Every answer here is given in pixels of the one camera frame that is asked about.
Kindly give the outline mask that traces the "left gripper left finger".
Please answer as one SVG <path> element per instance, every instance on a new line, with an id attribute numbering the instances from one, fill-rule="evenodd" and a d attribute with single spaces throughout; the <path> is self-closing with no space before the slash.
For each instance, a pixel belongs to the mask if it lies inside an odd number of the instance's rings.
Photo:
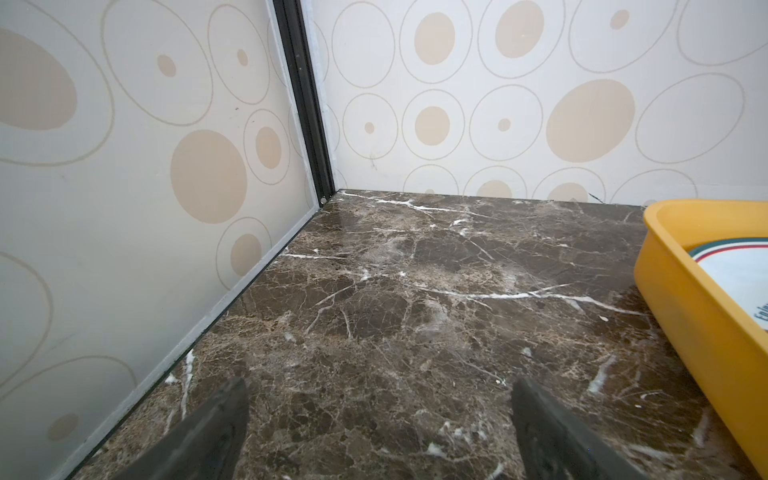
<path id="1" fill-rule="evenodd" d="M 249 419 L 248 389 L 232 378 L 118 479 L 231 479 Z"/>

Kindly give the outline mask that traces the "left black frame post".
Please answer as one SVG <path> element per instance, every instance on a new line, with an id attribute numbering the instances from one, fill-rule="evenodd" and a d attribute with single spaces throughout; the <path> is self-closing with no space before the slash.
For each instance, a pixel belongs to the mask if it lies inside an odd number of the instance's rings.
<path id="1" fill-rule="evenodd" d="M 324 207 L 337 189 L 310 51 L 308 24 L 299 0 L 274 0 L 273 6 L 297 104 L 299 132 L 304 140 L 317 200 Z"/>

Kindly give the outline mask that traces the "yellow plastic bin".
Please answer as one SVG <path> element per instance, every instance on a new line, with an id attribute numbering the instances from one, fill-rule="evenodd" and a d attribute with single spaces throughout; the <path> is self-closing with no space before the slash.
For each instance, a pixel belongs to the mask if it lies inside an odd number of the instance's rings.
<path id="1" fill-rule="evenodd" d="M 702 267 L 767 243 L 767 204 L 666 200 L 646 208 L 634 277 L 668 340 L 761 476 L 767 474 L 767 291 L 741 307 Z"/>

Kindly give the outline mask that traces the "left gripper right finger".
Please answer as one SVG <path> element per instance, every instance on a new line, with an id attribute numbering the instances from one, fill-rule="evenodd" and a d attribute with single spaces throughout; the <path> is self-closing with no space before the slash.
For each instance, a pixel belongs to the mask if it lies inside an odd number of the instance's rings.
<path id="1" fill-rule="evenodd" d="M 645 477 L 533 380 L 515 381 L 511 405 L 528 479 Z"/>

